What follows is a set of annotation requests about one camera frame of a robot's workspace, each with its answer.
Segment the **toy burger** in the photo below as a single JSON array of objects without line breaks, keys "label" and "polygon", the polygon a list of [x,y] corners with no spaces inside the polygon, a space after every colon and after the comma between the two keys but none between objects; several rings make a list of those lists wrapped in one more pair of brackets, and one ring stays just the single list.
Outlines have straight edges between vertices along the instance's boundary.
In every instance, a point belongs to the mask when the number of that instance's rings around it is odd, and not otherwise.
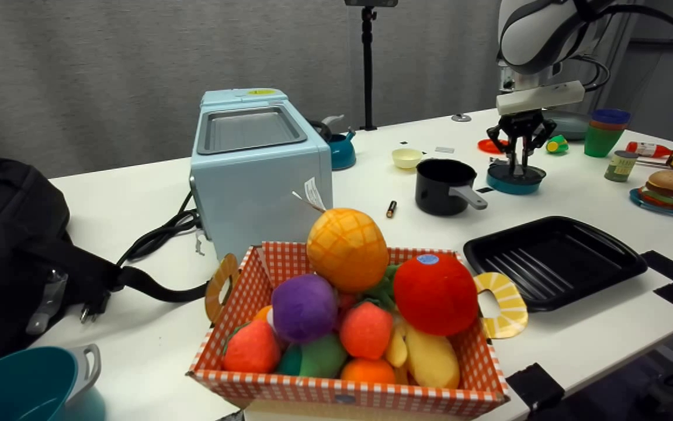
[{"label": "toy burger", "polygon": [[636,193],[645,205],[673,213],[673,168],[652,172]]}]

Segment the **red checkered basket lining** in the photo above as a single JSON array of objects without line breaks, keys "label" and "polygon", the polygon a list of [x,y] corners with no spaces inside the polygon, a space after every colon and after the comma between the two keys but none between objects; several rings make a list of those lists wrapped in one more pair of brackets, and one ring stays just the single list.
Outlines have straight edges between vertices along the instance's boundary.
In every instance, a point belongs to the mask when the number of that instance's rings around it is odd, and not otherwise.
[{"label": "red checkered basket lining", "polygon": [[[454,254],[449,250],[390,248],[390,260],[403,262],[422,253]],[[241,277],[187,374],[239,406],[247,406],[251,400],[281,400],[432,412],[473,417],[507,402],[505,377],[480,325],[473,325],[464,334],[450,339],[459,361],[459,388],[355,382],[340,379],[221,368],[220,356],[227,339],[247,325],[255,311],[271,303],[271,290],[277,283],[309,271],[313,269],[309,267],[303,243],[262,243],[250,248],[241,262]]]}]

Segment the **black backpack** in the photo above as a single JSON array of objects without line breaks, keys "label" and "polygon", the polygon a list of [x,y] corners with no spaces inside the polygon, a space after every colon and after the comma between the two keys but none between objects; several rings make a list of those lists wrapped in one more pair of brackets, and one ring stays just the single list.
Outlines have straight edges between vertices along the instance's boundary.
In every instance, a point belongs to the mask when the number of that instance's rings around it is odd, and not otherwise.
[{"label": "black backpack", "polygon": [[179,228],[199,226],[195,209],[132,243],[119,262],[77,248],[68,236],[70,208],[62,193],[32,166],[0,158],[0,356],[25,348],[54,325],[70,303],[81,316],[103,312],[112,292],[130,285],[164,302],[203,296],[194,290],[166,290],[124,262],[157,250]]}]

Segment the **teal mug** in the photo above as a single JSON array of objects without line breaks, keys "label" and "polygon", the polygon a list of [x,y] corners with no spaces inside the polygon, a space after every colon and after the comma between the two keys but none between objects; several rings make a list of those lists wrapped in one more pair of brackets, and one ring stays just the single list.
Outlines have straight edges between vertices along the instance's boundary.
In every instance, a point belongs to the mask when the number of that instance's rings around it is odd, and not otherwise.
[{"label": "teal mug", "polygon": [[97,377],[101,351],[94,344],[10,352],[0,358],[0,421],[103,421],[105,402],[94,388]]}]

